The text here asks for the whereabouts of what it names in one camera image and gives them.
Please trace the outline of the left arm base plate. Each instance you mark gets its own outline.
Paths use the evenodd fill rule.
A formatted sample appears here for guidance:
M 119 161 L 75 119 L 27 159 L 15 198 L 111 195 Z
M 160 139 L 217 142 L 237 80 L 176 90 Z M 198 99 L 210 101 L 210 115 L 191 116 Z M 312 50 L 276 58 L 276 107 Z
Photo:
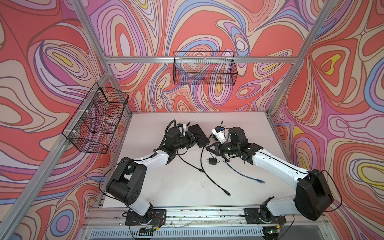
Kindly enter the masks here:
M 166 216 L 166 209 L 149 210 L 144 216 L 140 216 L 133 211 L 122 213 L 122 217 L 126 219 L 126 226 L 161 227 L 166 223 Z

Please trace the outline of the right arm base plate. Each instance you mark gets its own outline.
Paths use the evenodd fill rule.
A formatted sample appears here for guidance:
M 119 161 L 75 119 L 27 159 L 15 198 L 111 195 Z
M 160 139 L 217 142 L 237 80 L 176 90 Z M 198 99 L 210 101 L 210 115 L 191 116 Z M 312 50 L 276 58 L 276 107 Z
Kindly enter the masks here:
M 244 218 L 247 224 L 278 224 L 284 225 L 287 220 L 285 216 L 273 216 L 267 209 L 245 208 Z

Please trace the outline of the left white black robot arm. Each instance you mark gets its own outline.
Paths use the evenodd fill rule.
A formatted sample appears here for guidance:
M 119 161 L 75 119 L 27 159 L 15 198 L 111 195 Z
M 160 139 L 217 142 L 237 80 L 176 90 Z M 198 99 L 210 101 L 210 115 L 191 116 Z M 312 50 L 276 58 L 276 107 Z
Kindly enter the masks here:
M 150 215 L 152 204 L 141 195 L 146 174 L 169 164 L 179 150 L 190 149 L 202 136 L 199 131 L 193 132 L 180 124 L 169 128 L 152 154 L 138 159 L 124 157 L 117 164 L 106 184 L 106 192 L 138 216 Z

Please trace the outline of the black power adapter with cord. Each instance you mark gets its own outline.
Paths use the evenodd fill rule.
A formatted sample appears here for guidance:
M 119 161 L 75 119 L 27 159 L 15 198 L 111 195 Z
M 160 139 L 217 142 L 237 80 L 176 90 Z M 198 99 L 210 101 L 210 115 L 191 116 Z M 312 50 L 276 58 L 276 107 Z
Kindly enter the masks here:
M 211 154 L 211 157 L 209 158 L 209 161 L 208 161 L 209 165 L 217 165 L 217 163 L 219 163 L 220 161 L 218 161 L 217 157 L 215 157 L 212 153 L 210 153 L 210 154 Z M 224 160 L 223 160 L 224 163 L 229 163 L 230 162 L 230 160 L 225 155 L 223 155 L 221 157 L 224 158 Z

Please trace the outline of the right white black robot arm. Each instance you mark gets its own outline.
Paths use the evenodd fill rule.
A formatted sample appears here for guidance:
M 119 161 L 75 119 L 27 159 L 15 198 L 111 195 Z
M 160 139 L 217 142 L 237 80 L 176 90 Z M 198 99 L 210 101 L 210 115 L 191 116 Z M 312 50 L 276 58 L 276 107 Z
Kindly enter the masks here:
M 228 130 L 220 126 L 212 129 L 216 143 L 206 150 L 217 157 L 238 157 L 244 162 L 262 168 L 284 181 L 295 193 L 283 198 L 269 197 L 256 214 L 264 223 L 285 215 L 302 215 L 316 221 L 334 202 L 329 184 L 322 171 L 306 170 L 281 160 L 262 146 L 249 143 L 240 127 Z

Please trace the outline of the black network switch box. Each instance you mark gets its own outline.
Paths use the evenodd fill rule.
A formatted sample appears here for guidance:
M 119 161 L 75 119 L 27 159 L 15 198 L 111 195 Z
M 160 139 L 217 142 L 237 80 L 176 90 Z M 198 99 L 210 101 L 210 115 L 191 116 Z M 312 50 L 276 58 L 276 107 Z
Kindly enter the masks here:
M 199 148 L 203 148 L 205 146 L 208 146 L 210 141 L 208 137 L 205 135 L 203 130 L 198 124 L 192 125 L 188 127 L 188 130 L 192 133 L 192 135 L 196 139 L 196 143 Z

